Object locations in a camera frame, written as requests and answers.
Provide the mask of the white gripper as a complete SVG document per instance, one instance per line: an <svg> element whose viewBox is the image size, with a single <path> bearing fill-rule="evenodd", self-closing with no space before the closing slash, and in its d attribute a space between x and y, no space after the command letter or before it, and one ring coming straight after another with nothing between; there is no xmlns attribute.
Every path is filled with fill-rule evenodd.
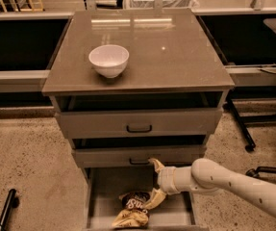
<svg viewBox="0 0 276 231"><path fill-rule="evenodd" d="M155 158L150 158L149 163L154 166L158 175L159 189L153 189L150 198L143 204L147 210L158 207L166 198L166 195L190 192L196 189L196 183L191 175L191 167L164 167Z"/></svg>

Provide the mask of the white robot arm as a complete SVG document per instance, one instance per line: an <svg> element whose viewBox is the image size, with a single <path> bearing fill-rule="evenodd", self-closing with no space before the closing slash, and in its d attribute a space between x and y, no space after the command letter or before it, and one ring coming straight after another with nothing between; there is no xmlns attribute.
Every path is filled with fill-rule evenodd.
<svg viewBox="0 0 276 231"><path fill-rule="evenodd" d="M225 190L276 218L275 184L236 173L205 158L195 160L190 167L166 167L155 158L149 163L158 174L159 187L152 190L144 209L158 207L168 195Z"/></svg>

